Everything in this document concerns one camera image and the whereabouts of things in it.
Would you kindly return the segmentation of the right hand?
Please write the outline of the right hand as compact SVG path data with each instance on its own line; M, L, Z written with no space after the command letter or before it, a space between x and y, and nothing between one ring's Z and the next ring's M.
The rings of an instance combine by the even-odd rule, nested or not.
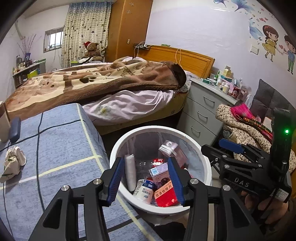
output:
M245 191L241 192L241 195L245 197L245 207L250 211L252 209L258 209L260 211L264 211L265 209L267 211L270 211L269 216L267 217L267 220L265 221L266 224L271 224L273 222L276 222L283 218L283 216L288 211L288 202L284 203L277 199L274 199L271 204L268 206L269 202L271 201L271 197L267 198L266 200L260 202L259 204L256 204L256 200L254 197L252 197L250 194L248 194Z

